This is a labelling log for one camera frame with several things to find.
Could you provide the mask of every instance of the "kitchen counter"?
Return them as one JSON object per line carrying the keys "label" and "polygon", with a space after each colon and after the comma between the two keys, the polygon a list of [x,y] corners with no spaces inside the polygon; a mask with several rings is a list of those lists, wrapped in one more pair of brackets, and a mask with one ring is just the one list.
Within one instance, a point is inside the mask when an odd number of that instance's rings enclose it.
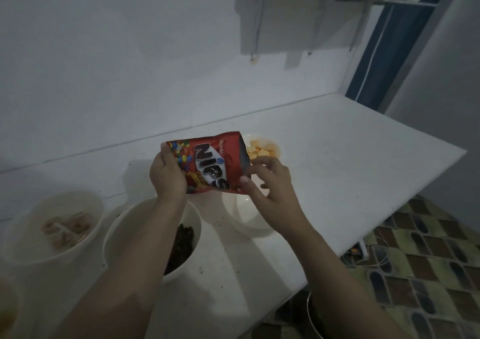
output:
{"label": "kitchen counter", "polygon": [[[230,130],[279,144],[305,214],[338,255],[465,153],[330,94],[1,174],[2,219],[78,189],[101,195],[111,210],[98,237],[69,265],[0,264],[2,273],[17,277],[32,307],[29,316],[21,313],[24,334],[45,337],[102,273],[106,229],[126,206],[154,194],[148,170],[162,141]],[[239,233],[221,193],[189,200],[203,218],[196,260],[161,289],[146,337],[236,338],[305,286],[305,275],[279,234]]]}

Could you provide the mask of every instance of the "white plastic bowl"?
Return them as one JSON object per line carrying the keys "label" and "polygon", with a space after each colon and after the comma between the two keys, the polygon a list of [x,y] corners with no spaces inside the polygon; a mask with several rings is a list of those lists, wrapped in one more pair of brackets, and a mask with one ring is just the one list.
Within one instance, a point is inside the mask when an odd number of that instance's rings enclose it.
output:
{"label": "white plastic bowl", "polygon": [[[251,141],[258,140],[260,146],[266,146],[267,144],[273,144],[275,147],[275,153],[277,158],[280,158],[281,149],[276,141],[258,134],[243,134],[243,142],[246,146],[249,146]],[[256,175],[251,177],[251,180],[257,185],[257,187],[263,192],[265,196],[270,192],[266,189],[261,189],[260,185],[263,181],[258,178]],[[269,232],[272,228],[268,223],[262,218],[254,203],[248,195],[235,195],[235,201],[232,203],[232,197],[227,196],[229,194],[223,193],[222,200],[225,205],[225,208],[230,213],[233,221],[232,225],[237,228],[241,233],[254,236],[264,232]]]}
{"label": "white plastic bowl", "polygon": [[18,324],[21,304],[22,299],[18,289],[7,278],[0,276],[0,314],[12,312],[15,315],[12,326],[5,332],[0,332],[0,339],[12,337]]}
{"label": "white plastic bowl", "polygon": [[[68,250],[54,251],[42,231],[45,220],[54,216],[84,211],[92,215],[93,229],[80,243]],[[33,209],[13,219],[5,229],[2,257],[16,265],[31,265],[56,260],[71,262],[95,238],[104,215],[102,199],[86,191],[70,191],[43,200]]]}
{"label": "white plastic bowl", "polygon": [[[111,225],[103,242],[103,261],[109,267],[115,263],[130,239],[135,235],[139,227],[150,217],[156,198],[142,201],[125,210]],[[180,224],[193,228],[193,252],[188,259],[177,269],[163,276],[162,283],[167,284],[179,277],[185,270],[186,264],[192,261],[200,235],[202,233],[202,218],[197,208],[187,202]]]}

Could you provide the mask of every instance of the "red snack bag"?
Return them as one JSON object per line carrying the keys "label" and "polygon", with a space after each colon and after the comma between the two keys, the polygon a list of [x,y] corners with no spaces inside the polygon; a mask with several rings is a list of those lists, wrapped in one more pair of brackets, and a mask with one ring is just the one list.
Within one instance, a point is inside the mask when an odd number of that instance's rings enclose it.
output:
{"label": "red snack bag", "polygon": [[219,189],[245,194],[239,178],[250,166],[250,159],[240,132],[230,131],[167,144],[185,173],[187,193]]}

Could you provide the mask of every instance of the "cable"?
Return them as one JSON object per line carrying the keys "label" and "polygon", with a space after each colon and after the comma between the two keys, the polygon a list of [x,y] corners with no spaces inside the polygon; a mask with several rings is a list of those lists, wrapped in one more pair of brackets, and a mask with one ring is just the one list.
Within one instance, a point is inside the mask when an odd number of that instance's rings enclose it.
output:
{"label": "cable", "polygon": [[388,24],[388,21],[390,20],[390,16],[392,15],[393,8],[394,8],[394,5],[392,5],[390,7],[390,11],[388,12],[387,20],[385,21],[385,24],[383,25],[383,28],[382,28],[381,33],[380,33],[380,37],[378,37],[377,44],[375,45],[375,48],[373,49],[373,52],[371,54],[370,61],[368,63],[368,67],[367,67],[367,72],[365,72],[365,77],[363,78],[363,81],[362,81],[361,86],[360,86],[360,90],[357,93],[357,97],[355,98],[355,101],[358,100],[358,98],[360,96],[360,93],[363,90],[363,85],[365,85],[365,81],[367,81],[367,76],[368,76],[368,73],[370,71],[370,66],[372,65],[372,61],[374,60],[375,53],[377,52],[378,45],[380,44],[380,41],[382,40],[382,37],[384,36],[384,32],[385,32],[385,29],[387,28],[387,24]]}
{"label": "cable", "polygon": [[352,268],[357,268],[357,267],[369,268],[369,267],[376,267],[376,266],[381,267],[383,264],[387,263],[387,262],[388,262],[388,259],[390,258],[390,251],[388,250],[389,246],[388,246],[387,241],[384,239],[384,237],[383,237],[380,229],[378,229],[378,234],[380,235],[380,237],[375,236],[375,238],[380,239],[382,242],[384,242],[385,245],[386,245],[386,248],[387,248],[387,255],[386,255],[380,262],[378,262],[378,264],[365,264],[365,265],[359,264],[360,262],[366,261],[366,259],[360,259],[359,261],[357,261],[357,262],[355,262],[355,263],[353,263],[353,264],[352,264],[352,263],[349,263],[349,262],[347,262],[347,261],[345,260],[345,254],[346,254],[347,252],[343,253],[343,255],[340,257],[340,260],[342,260],[342,262],[343,262],[344,264],[346,264],[347,266],[352,267]]}

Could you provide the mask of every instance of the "bowl of food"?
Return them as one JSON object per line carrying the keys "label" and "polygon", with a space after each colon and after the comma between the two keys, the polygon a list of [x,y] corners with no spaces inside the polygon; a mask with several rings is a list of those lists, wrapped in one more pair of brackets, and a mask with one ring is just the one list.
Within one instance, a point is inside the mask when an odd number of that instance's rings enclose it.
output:
{"label": "bowl of food", "polygon": [[[261,156],[280,158],[281,149],[274,140],[258,133],[243,134],[242,137],[250,161]],[[265,196],[268,195],[269,190],[260,188],[260,185],[263,184],[260,178],[252,175],[251,180]],[[227,196],[224,193],[222,200],[225,208],[231,215],[232,225],[240,232],[250,236],[257,236],[272,230],[248,195]]]}
{"label": "bowl of food", "polygon": [[97,235],[103,216],[102,199],[91,192],[70,191],[45,199],[10,222],[2,257],[16,265],[69,263]]}
{"label": "bowl of food", "polygon": [[[103,242],[103,261],[111,267],[129,244],[138,229],[150,217],[156,198],[142,201],[125,210],[111,225]],[[191,262],[202,233],[202,218],[197,208],[187,202],[177,228],[175,242],[165,269],[162,283],[179,277]]]}
{"label": "bowl of food", "polygon": [[0,339],[10,338],[18,322],[20,293],[7,280],[0,276]]}

